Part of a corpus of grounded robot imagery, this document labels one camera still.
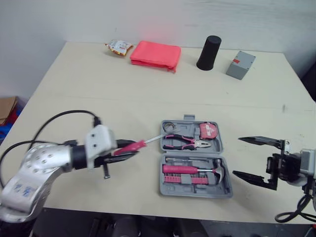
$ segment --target table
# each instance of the table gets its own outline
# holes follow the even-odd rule
[[[103,44],[68,42],[52,64],[0,147],[29,140],[51,116],[73,109],[97,114],[117,139],[141,140],[159,133],[164,119],[218,123],[231,176],[231,199],[168,197],[159,193],[159,142],[124,162],[63,174],[53,184],[46,207],[111,213],[197,218],[217,221],[274,222],[292,211],[303,196],[300,187],[280,181],[278,191],[256,187],[232,174],[239,170],[265,174],[266,158],[278,152],[255,146],[243,136],[289,139],[292,151],[316,146],[316,106],[282,53],[249,52],[257,58],[243,80],[225,75],[237,50],[220,50],[212,71],[195,63],[201,49],[182,48],[177,72],[131,65],[127,57]],[[49,141],[78,139],[91,129],[88,115],[67,115],[40,135]],[[3,163],[7,181],[18,170],[26,147],[12,151]],[[307,213],[314,213],[312,204]],[[291,223],[308,223],[297,217]]]

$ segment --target black cable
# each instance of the black cable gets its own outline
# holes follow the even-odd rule
[[[99,125],[101,124],[101,121],[100,119],[93,113],[93,112],[90,112],[88,110],[69,110],[69,111],[64,111],[64,112],[61,112],[53,117],[51,117],[49,120],[47,120],[40,128],[39,130],[37,131],[37,133],[35,134],[35,136],[33,137],[33,141],[35,141],[37,139],[37,137],[39,136],[39,134],[41,133],[41,131],[50,123],[52,122],[54,119],[58,118],[58,117],[61,117],[63,115],[68,115],[68,114],[74,114],[74,113],[85,113],[85,114],[90,114],[94,117],[94,122],[93,122],[93,126],[96,126],[96,125]],[[31,144],[29,145],[29,148],[32,148],[32,146],[34,145],[34,142],[31,142]]]
[[[305,218],[306,220],[316,222],[316,216],[302,212],[304,210],[304,208],[308,205],[308,203],[310,202],[311,199],[312,199],[311,195],[308,195],[308,194],[304,195],[297,203],[297,209],[295,211],[280,213],[280,214],[276,215],[275,221],[277,221],[279,223],[285,223],[285,222],[292,220],[296,216],[300,215],[301,217]]]
[[[34,140],[30,140],[30,141],[24,141],[24,142],[18,142],[18,143],[15,143],[14,145],[10,146],[8,149],[6,149],[2,156],[0,157],[0,185],[2,188],[4,188],[4,184],[3,184],[3,181],[2,181],[2,178],[1,178],[1,164],[4,160],[4,157],[6,156],[6,154],[8,154],[12,149],[18,147],[18,146],[21,146],[21,145],[24,145],[24,144],[28,144],[28,143],[55,143],[55,142],[47,142],[47,141],[34,141]]]

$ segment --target gray box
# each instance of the gray box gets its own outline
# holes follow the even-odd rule
[[[193,115],[184,115],[184,120],[164,120],[161,123],[160,132],[164,134],[163,124],[165,122],[171,122],[179,129],[177,134],[184,136],[192,136],[194,139],[200,139],[199,125],[205,121],[196,121]],[[160,192],[167,196],[186,196],[186,197],[199,197],[199,198],[231,198],[233,196],[233,188],[229,176],[227,163],[224,157],[220,156],[223,151],[223,143],[219,131],[218,124],[212,121],[208,121],[216,126],[218,135],[208,140],[212,144],[211,147],[197,148],[194,151],[191,150],[166,150],[164,145],[171,146],[183,146],[186,143],[183,141],[177,141],[172,139],[160,140],[160,147],[165,153],[160,160]],[[166,161],[166,158],[175,158],[179,161]],[[193,160],[205,160],[205,162],[197,162]],[[204,175],[208,179],[207,185],[192,184],[190,174],[181,174],[181,183],[168,183],[164,181],[164,173],[162,167],[165,164],[169,165],[188,165],[201,169],[214,168],[214,160],[221,159],[222,167],[224,168],[223,180],[217,184],[218,177],[215,177],[213,173],[205,172]]]
[[[246,75],[255,59],[256,56],[239,51],[229,66],[226,74],[241,80]]]

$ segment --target open toolbox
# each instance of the open toolbox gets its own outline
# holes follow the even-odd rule
[[[216,130],[214,138],[200,138],[203,123],[212,124]],[[184,115],[184,120],[162,121],[161,134],[166,132],[166,124],[173,124],[177,129],[175,134],[184,139],[166,135],[160,140],[165,151],[160,163],[160,192],[171,196],[231,198],[233,189],[227,163],[220,156],[223,143],[217,123],[195,121],[194,115]],[[208,146],[189,147],[195,140],[205,141]]]

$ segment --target folded pink cloth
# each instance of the folded pink cloth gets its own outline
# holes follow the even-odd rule
[[[161,43],[140,41],[130,56],[132,64],[167,68],[176,72],[181,48]]]

